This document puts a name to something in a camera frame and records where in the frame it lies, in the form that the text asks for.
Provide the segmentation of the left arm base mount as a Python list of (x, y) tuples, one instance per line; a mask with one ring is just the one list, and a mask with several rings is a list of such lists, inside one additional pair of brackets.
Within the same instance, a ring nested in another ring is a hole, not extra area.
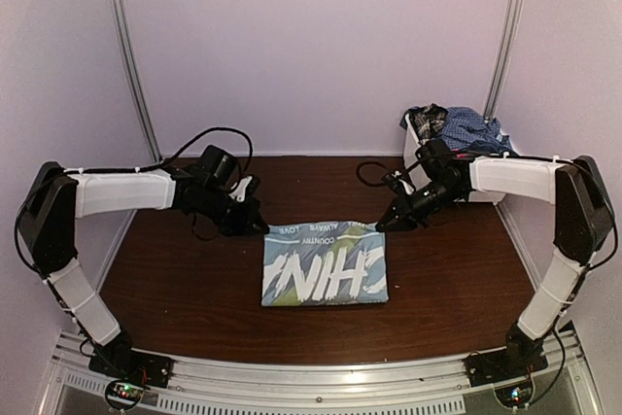
[(103, 390), (103, 398), (119, 412), (136, 408), (151, 389), (166, 389), (172, 366), (169, 357), (133, 350), (127, 362), (116, 363), (111, 356), (93, 350), (88, 363), (89, 370), (112, 378)]

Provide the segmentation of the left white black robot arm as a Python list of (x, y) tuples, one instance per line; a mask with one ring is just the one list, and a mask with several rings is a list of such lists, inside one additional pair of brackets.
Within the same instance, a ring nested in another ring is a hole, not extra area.
[(128, 333), (86, 277), (78, 260), (78, 219), (118, 211), (180, 210), (208, 218), (222, 236), (265, 234), (255, 192), (260, 180), (239, 160), (208, 146), (184, 167), (170, 162), (136, 168), (69, 169), (44, 163), (16, 215), (19, 255), (86, 334), (94, 356), (120, 380), (139, 372)]

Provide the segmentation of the light blue printed t-shirt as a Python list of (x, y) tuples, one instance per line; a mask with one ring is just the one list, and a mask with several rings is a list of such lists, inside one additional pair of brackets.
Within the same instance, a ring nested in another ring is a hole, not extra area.
[(386, 236), (374, 224), (272, 225), (264, 236), (263, 307), (389, 301)]

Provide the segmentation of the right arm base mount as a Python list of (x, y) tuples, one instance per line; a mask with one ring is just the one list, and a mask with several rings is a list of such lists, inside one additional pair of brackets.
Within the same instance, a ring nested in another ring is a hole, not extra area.
[(536, 355), (527, 363), (514, 363), (505, 349), (468, 354), (464, 359), (471, 388), (490, 386), (497, 402), (506, 409), (526, 409), (536, 395), (535, 373), (548, 368), (548, 360)]

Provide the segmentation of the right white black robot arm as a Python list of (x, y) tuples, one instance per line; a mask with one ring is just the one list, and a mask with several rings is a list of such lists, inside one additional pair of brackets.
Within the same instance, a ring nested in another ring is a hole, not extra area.
[(415, 157), (411, 166), (382, 179), (395, 198), (376, 224), (380, 232), (424, 226), (430, 215), (474, 192), (518, 196), (554, 209), (552, 259), (533, 298), (508, 330), (498, 359), (504, 376), (518, 377), (534, 365), (544, 338), (596, 268), (594, 255), (616, 233), (598, 164), (590, 156), (566, 160), (451, 150), (441, 140), (424, 144)]

